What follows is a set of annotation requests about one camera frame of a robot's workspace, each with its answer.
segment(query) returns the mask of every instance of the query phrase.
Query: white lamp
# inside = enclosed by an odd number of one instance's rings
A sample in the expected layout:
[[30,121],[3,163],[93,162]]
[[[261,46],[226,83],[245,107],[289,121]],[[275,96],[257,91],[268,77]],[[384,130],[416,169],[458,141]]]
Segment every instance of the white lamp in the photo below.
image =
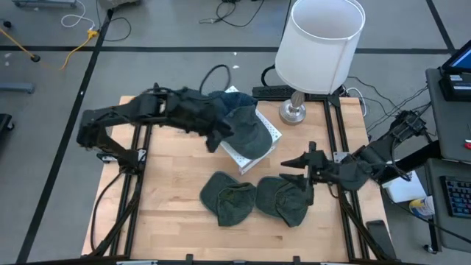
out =
[[343,84],[365,24],[355,0],[298,0],[275,59],[278,76],[296,89],[280,106],[287,124],[306,115],[304,93],[329,94]]

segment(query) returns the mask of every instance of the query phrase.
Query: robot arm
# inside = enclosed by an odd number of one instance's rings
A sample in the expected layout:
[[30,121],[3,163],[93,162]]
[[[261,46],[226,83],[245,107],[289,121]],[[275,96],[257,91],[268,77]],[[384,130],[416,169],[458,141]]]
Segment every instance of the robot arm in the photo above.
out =
[[413,111],[399,113],[386,134],[348,154],[340,163],[328,160],[322,150],[316,150],[316,143],[310,142],[309,152],[281,163],[282,166],[298,169],[307,167],[307,177],[304,174],[280,176],[307,192],[308,205],[314,203],[313,185],[317,183],[339,184],[345,190],[356,191],[368,179],[380,180],[388,168],[394,167],[388,162],[392,160],[392,153],[399,144],[414,135],[426,133],[425,121],[419,116]]
[[125,105],[86,110],[82,114],[77,143],[85,148],[97,148],[115,157],[120,167],[139,167],[139,153],[115,142],[106,133],[106,127],[119,124],[158,124],[199,133],[207,136],[206,147],[214,152],[223,138],[231,136],[230,125],[224,120],[218,99],[203,96],[198,91],[183,88],[153,89],[135,97]]

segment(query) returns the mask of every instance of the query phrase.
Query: white cable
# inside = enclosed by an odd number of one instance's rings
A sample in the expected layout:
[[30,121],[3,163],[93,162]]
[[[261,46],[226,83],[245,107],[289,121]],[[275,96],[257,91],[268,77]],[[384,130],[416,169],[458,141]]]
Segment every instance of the white cable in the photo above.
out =
[[[80,0],[77,0],[77,2],[79,2],[79,4],[81,4],[82,7],[83,7],[83,14],[82,15],[75,15],[75,14],[64,15],[62,17],[62,19],[60,20],[60,23],[64,27],[75,27],[82,19],[84,19],[84,20],[90,21],[92,23],[90,30],[94,29],[95,28],[95,22],[93,20],[89,19],[89,18],[84,17],[85,13],[87,12],[87,10],[85,9],[85,5]],[[73,23],[72,25],[65,25],[64,24],[64,19],[68,18],[68,17],[78,18],[78,20],[77,20],[77,22]]]
[[363,98],[363,95],[361,94],[361,92],[357,88],[348,88],[347,93],[348,93],[348,91],[351,91],[351,90],[354,90],[358,94],[360,94],[360,98],[361,98],[361,101],[363,102],[363,109],[364,109],[363,117],[365,117],[366,114],[367,114],[367,109],[366,109],[366,102],[365,102],[365,99]]

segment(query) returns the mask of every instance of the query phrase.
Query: gray floor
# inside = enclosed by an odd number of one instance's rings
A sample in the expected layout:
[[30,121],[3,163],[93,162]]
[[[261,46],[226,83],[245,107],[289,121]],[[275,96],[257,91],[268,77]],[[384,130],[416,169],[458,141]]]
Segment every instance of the gray floor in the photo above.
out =
[[[95,0],[82,0],[86,16],[96,20]],[[226,24],[198,24],[201,18],[213,17],[219,0],[144,1],[141,6],[121,8],[113,15],[123,16],[132,24],[131,36],[121,42],[105,42],[104,46],[145,47],[276,47],[283,30],[288,1],[266,0],[259,15],[246,28]],[[425,0],[361,0],[367,16],[360,48],[446,49]],[[467,0],[433,0],[455,47],[471,37],[467,26],[471,18],[465,10]],[[231,18],[236,23],[246,21],[259,2],[242,0]],[[105,12],[99,10],[103,18]],[[80,10],[31,6],[22,9],[9,1],[0,2],[0,18],[7,17],[15,25],[10,33],[29,46],[77,46],[90,27],[82,21],[65,29],[60,18]],[[107,38],[119,38],[126,24],[111,24]],[[0,36],[0,46],[11,45]],[[95,45],[95,40],[88,44]],[[60,66],[66,52],[36,52],[50,66]],[[65,71],[32,63],[20,52],[0,52],[0,80],[3,82],[33,82],[33,95],[0,93],[0,113],[14,115],[16,129],[0,152],[0,264],[15,262],[44,183],[56,155],[77,91],[91,57],[91,52],[77,52]],[[260,85],[260,73],[273,64],[275,53],[238,52],[101,52],[82,104],[82,110],[114,105],[121,95],[135,95],[159,82],[170,88],[187,85],[196,88],[212,66],[220,63],[238,66],[232,69],[232,85],[250,93]],[[357,54],[350,74],[374,85],[398,104],[425,86],[425,69],[443,64],[448,55],[433,54]],[[205,93],[224,85],[223,71],[217,71],[205,87]],[[267,82],[283,84],[274,71]],[[371,88],[353,79],[346,86],[358,88],[365,97],[381,101],[386,110],[392,108]],[[409,102],[405,108],[427,103],[428,92]],[[366,101],[369,109],[366,125],[382,116],[380,106]],[[435,131],[430,110],[424,118],[431,132]],[[370,133],[379,137],[387,130],[388,121]],[[74,258],[81,253],[90,219],[102,164],[94,154],[75,143],[77,125],[69,141],[29,261]],[[404,156],[425,144],[416,138],[403,144],[397,156]],[[401,213],[385,203],[392,239],[403,261],[426,264],[464,264],[471,255],[444,250],[430,255],[421,248],[429,243],[428,226]]]

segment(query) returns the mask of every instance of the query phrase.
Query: floor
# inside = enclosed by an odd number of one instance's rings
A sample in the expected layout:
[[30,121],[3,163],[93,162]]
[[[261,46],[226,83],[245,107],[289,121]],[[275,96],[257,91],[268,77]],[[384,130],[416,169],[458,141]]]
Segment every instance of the floor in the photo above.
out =
[[[95,0],[82,2],[86,16],[98,23]],[[81,253],[102,169],[94,154],[75,142],[77,115],[83,110],[114,105],[121,95],[136,95],[154,82],[170,88],[196,88],[205,73],[220,63],[233,67],[231,84],[240,91],[251,93],[253,86],[261,85],[260,73],[275,59],[288,1],[266,0],[245,28],[198,24],[198,20],[214,16],[219,2],[143,0],[140,6],[119,8],[112,18],[129,20],[132,32],[128,39],[104,43],[93,39],[72,56],[65,71],[56,68],[86,39],[91,24],[81,21],[65,28],[60,19],[69,13],[80,14],[81,6],[77,10],[33,4],[18,8],[10,1],[0,2],[0,18],[9,19],[14,26],[8,32],[42,58],[42,63],[31,62],[0,36],[0,80],[32,82],[36,87],[34,94],[0,92],[0,113],[12,114],[16,124],[0,149],[0,264],[76,258]],[[423,88],[425,69],[443,64],[450,52],[471,37],[468,0],[359,2],[366,12],[366,25],[350,75],[374,85],[395,104]],[[248,21],[259,3],[241,0],[231,21]],[[99,15],[103,22],[106,11],[101,7]],[[65,23],[74,23],[74,19]],[[109,40],[126,32],[121,19],[103,33]],[[217,71],[204,92],[221,89],[225,78]],[[267,82],[283,84],[274,71],[267,74]],[[392,109],[358,81],[348,79],[345,85],[368,98],[368,127],[374,127],[383,115],[380,105],[369,99],[378,100],[387,111]],[[428,101],[426,91],[404,108]],[[430,110],[424,119],[434,133]],[[370,135],[381,136],[390,121],[370,130]],[[411,139],[397,156],[425,143],[421,138]],[[428,226],[389,203],[385,207],[392,241],[403,261],[462,264],[471,258],[471,254],[446,249],[437,255],[426,253],[422,245],[429,243]]]

